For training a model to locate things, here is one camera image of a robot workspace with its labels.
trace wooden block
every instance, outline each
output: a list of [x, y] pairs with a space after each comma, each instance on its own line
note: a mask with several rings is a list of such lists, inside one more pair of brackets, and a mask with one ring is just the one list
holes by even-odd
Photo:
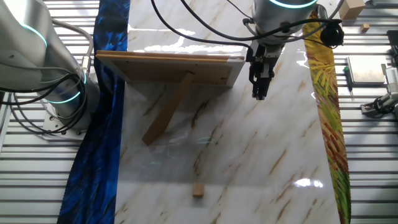
[[363, 0], [345, 0], [339, 10], [340, 18], [342, 20], [355, 20], [364, 8]]
[[369, 30], [371, 26], [369, 24], [362, 24], [361, 26], [361, 32], [366, 32]]
[[192, 196], [197, 198], [203, 198], [205, 194], [205, 185], [204, 184], [193, 184], [192, 186]]

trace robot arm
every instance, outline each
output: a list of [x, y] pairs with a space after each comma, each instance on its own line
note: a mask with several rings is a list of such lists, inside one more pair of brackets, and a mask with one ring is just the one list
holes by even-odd
[[[43, 1], [0, 0], [0, 40], [0, 87], [15, 91], [38, 89], [55, 83], [68, 73], [77, 74], [84, 82], [87, 108], [74, 128], [86, 129], [91, 121], [90, 114], [99, 102], [99, 88], [55, 33], [50, 12]], [[79, 94], [77, 84], [65, 80], [45, 99], [57, 110], [59, 117], [69, 118], [83, 104]]]
[[[305, 20], [317, 6], [316, 2], [317, 0], [254, 0], [252, 22], [256, 25], [256, 31], [251, 30], [251, 32], [261, 35]], [[321, 19], [327, 18], [323, 6], [319, 6], [317, 11]], [[269, 84], [274, 77], [274, 67], [285, 45], [285, 40], [302, 27], [303, 25], [287, 28], [252, 42], [253, 55], [248, 55], [246, 58], [251, 63], [249, 80], [253, 84], [253, 98], [264, 100], [267, 96]]]

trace white marble table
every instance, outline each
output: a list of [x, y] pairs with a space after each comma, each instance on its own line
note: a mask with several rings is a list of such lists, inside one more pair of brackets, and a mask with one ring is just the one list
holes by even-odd
[[[250, 2], [235, 2], [249, 13]], [[173, 27], [222, 40], [179, 0], [157, 5]], [[227, 1], [190, 5], [214, 28], [250, 36]], [[171, 33], [148, 0], [131, 1], [128, 51], [246, 55]], [[339, 223], [302, 41], [285, 46], [266, 100], [251, 97], [246, 64], [233, 88], [192, 87], [166, 133], [146, 147], [141, 138], [176, 87], [126, 85], [115, 223]], [[192, 197], [195, 182], [205, 184], [202, 199]]]

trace blue fabric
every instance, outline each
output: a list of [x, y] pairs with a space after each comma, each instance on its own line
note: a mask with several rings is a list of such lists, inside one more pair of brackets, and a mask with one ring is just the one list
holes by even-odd
[[[127, 50], [129, 10], [130, 0], [99, 2], [95, 53]], [[101, 99], [70, 171], [57, 223], [114, 223], [124, 81], [97, 58], [94, 66]]]

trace metal slatted platform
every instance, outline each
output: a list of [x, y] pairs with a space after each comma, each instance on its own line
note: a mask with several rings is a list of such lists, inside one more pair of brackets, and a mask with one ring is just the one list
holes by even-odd
[[[45, 2], [51, 15], [93, 33], [99, 1]], [[362, 23], [370, 24], [360, 34]], [[88, 41], [80, 34], [56, 27], [70, 52], [80, 62]], [[391, 58], [387, 30], [398, 29], [398, 2], [374, 1], [354, 22], [344, 22], [345, 46], [335, 49], [341, 117], [351, 172], [353, 224], [398, 223], [398, 123], [387, 115], [370, 119], [360, 104], [387, 93], [385, 88], [355, 88], [355, 100], [346, 87], [343, 68], [349, 55], [385, 55]], [[20, 101], [34, 95], [19, 95]], [[40, 103], [23, 106], [27, 116], [43, 125]], [[10, 115], [0, 134], [0, 223], [56, 223], [68, 173], [80, 142], [48, 142], [23, 129]]]

